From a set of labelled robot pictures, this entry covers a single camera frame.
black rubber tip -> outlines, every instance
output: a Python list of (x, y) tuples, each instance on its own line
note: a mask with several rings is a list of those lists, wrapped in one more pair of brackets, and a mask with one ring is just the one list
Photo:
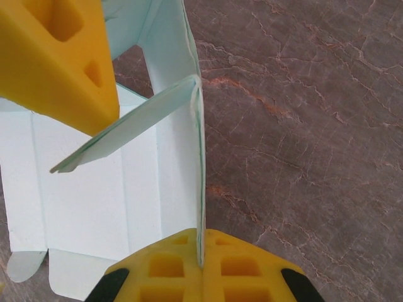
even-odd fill
[(297, 302), (325, 302), (307, 276), (292, 269), (282, 269), (281, 274)]
[(104, 275), (93, 291), (91, 291), (85, 302), (114, 302), (128, 273), (128, 269), (117, 269)]

white cardboard box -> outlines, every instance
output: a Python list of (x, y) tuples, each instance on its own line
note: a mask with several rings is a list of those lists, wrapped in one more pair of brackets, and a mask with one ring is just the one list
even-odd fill
[[(203, 260), (203, 99), (183, 2), (104, 5), (112, 57), (139, 44), (155, 97), (118, 86), (121, 116), (129, 114), (88, 143), (87, 135), (0, 99), (8, 274), (28, 279), (49, 251), (53, 291), (81, 300), (107, 267), (185, 228), (199, 229)], [(88, 163), (49, 173), (71, 153), (60, 171)]]

marble surface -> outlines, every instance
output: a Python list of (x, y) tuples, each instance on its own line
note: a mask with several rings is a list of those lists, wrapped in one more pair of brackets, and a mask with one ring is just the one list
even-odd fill
[[(205, 96), (207, 226), (298, 264), (326, 301), (403, 300), (403, 2), (185, 4)], [(115, 72), (152, 94), (138, 48)], [(0, 301), (69, 301), (46, 273)]]

light blue cardboard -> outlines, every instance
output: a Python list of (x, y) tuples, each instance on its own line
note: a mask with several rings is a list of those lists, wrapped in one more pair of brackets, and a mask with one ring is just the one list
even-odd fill
[(112, 58), (133, 45), (144, 53), (155, 96), (90, 139), (52, 169), (71, 172), (106, 157), (160, 123), (160, 177), (172, 186), (164, 198), (179, 195), (197, 204), (197, 251), (204, 261), (205, 137), (203, 93), (195, 41), (182, 0), (103, 0)]

yellow foam block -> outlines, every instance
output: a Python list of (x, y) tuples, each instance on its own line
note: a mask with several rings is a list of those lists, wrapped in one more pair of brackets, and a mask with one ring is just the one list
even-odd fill
[(110, 267), (86, 302), (321, 301), (316, 299), (312, 285), (300, 279), (294, 284), (305, 287), (302, 294), (309, 296), (308, 300), (297, 300), (283, 277), (284, 269), (306, 278), (289, 261), (222, 232), (207, 230), (205, 266), (201, 270), (196, 259), (196, 230), (189, 229)]
[(100, 0), (2, 0), (0, 41), (0, 96), (91, 136), (118, 119)]

